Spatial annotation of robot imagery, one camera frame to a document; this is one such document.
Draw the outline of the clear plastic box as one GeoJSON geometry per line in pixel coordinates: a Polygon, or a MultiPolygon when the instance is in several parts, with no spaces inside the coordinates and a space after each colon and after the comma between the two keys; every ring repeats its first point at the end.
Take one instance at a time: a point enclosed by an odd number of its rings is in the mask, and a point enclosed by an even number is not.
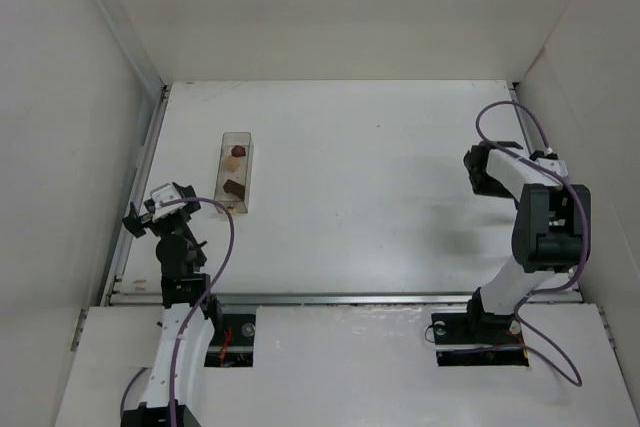
{"type": "Polygon", "coordinates": [[[218,172],[214,190],[214,199],[224,205],[233,214],[247,214],[249,211],[250,187],[253,166],[254,146],[250,132],[225,132],[222,136],[218,172]],[[231,149],[241,145],[246,148],[246,156],[239,158],[241,166],[236,172],[225,169],[224,161],[231,155],[231,149]],[[233,195],[223,191],[226,180],[232,179],[246,187],[246,197],[241,201],[233,195]]]}

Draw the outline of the dark brown arch block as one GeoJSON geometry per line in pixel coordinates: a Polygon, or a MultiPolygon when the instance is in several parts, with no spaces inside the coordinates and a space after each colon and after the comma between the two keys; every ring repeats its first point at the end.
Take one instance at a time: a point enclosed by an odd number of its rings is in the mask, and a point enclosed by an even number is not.
{"type": "Polygon", "coordinates": [[[232,179],[228,179],[225,181],[225,183],[223,184],[223,191],[226,194],[237,197],[241,201],[245,200],[246,187],[243,184],[236,182],[232,179]]]}

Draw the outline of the light tan wood cube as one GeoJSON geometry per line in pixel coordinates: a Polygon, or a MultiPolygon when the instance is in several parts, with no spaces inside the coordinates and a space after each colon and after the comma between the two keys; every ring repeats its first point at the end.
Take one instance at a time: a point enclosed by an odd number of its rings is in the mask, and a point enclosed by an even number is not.
{"type": "Polygon", "coordinates": [[[236,172],[241,166],[241,160],[237,157],[228,156],[224,161],[225,169],[230,172],[236,172]]]}

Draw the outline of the dark red wood block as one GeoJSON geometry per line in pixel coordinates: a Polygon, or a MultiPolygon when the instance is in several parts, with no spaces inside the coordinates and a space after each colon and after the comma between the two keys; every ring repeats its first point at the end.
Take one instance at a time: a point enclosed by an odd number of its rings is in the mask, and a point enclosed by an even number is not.
{"type": "Polygon", "coordinates": [[[241,145],[236,145],[231,149],[231,155],[236,158],[241,158],[246,156],[246,148],[241,145]]]}

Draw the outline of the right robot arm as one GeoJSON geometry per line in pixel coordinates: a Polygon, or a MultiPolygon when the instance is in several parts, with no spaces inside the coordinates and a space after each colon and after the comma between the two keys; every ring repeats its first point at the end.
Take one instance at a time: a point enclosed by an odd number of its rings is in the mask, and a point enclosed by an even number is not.
{"type": "Polygon", "coordinates": [[[467,303],[470,341],[494,344],[514,320],[516,306],[552,277],[585,262],[590,254],[591,191],[570,184],[558,157],[527,157],[516,142],[482,141],[463,158],[473,193],[514,201],[512,255],[467,303]]]}

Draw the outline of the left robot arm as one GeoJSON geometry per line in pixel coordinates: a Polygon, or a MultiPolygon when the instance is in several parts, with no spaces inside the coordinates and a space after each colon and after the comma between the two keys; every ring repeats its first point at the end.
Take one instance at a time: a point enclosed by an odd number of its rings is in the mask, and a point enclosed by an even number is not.
{"type": "Polygon", "coordinates": [[[161,269],[162,318],[156,356],[135,407],[121,408],[122,426],[198,426],[197,391],[220,314],[210,276],[201,271],[207,257],[188,222],[200,209],[191,186],[164,184],[123,219],[135,237],[152,232],[161,269]]]}

